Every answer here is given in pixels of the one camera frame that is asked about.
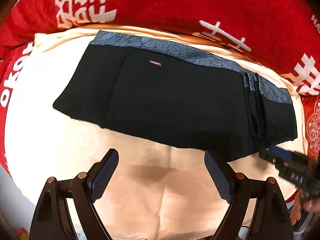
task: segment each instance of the beige fabric sheet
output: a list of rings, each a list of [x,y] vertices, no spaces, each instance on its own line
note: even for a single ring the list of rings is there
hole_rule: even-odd
[[[35,48],[15,84],[5,127],[9,170],[22,193],[33,203],[37,202],[48,177],[70,179],[87,171],[109,148],[115,148],[120,156],[119,165],[105,194],[95,203],[113,238],[198,239],[215,232],[228,208],[205,168],[203,151],[178,149],[101,129],[95,124],[73,120],[52,108],[99,29],[170,40],[207,50],[259,73],[277,87],[287,87],[296,112],[298,138],[280,146],[307,153],[299,95],[275,72],[236,51],[197,37],[129,26],[95,24],[62,33],[38,33]],[[295,192],[294,186],[279,178],[275,168],[260,160],[257,154],[230,165],[252,179],[275,177],[284,198]],[[26,166],[32,167],[28,180],[25,180]],[[251,201],[244,224],[250,223],[253,209],[254,201]],[[74,223],[79,224],[72,205],[70,213]]]

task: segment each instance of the fingernail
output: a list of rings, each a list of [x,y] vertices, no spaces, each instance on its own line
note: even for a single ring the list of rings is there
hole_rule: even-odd
[[[303,208],[308,211],[311,209],[311,206],[312,206],[312,202],[308,201],[308,202],[305,202],[305,204],[303,205]]]

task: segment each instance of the white cloth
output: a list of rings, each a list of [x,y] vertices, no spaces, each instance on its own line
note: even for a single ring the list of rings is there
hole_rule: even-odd
[[[37,203],[48,177],[71,179],[88,171],[109,148],[115,148],[119,165],[105,194],[95,203],[112,237],[186,240],[212,235],[228,204],[220,198],[205,168],[203,151],[177,149],[101,129],[52,108],[97,32],[80,30],[36,36],[35,48],[15,83],[5,126],[6,157],[14,182]],[[61,40],[72,31],[73,35],[83,34]],[[278,75],[272,78],[283,84]],[[292,95],[292,100],[298,138],[282,147],[305,152],[303,108],[299,96]],[[230,164],[252,179],[275,177],[285,199],[295,192],[294,186],[279,178],[278,171],[257,154]],[[251,201],[244,224],[250,223],[253,209]],[[70,213],[74,224],[80,225],[72,205]]]

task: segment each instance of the gray waistband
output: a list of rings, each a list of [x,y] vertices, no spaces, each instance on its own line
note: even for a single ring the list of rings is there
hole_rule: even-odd
[[[99,31],[90,45],[112,45],[117,47],[133,47],[175,57],[199,66],[223,68],[236,71],[243,77],[244,87],[255,91],[254,81],[259,83],[259,92],[267,99],[277,103],[292,103],[289,91],[278,88],[269,80],[257,73],[241,67],[238,63],[210,52],[197,49],[174,41],[163,41],[147,37]]]

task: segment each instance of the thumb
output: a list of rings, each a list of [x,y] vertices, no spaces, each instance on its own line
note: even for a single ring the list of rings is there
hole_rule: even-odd
[[[320,213],[320,198],[308,200],[303,208],[308,212]]]

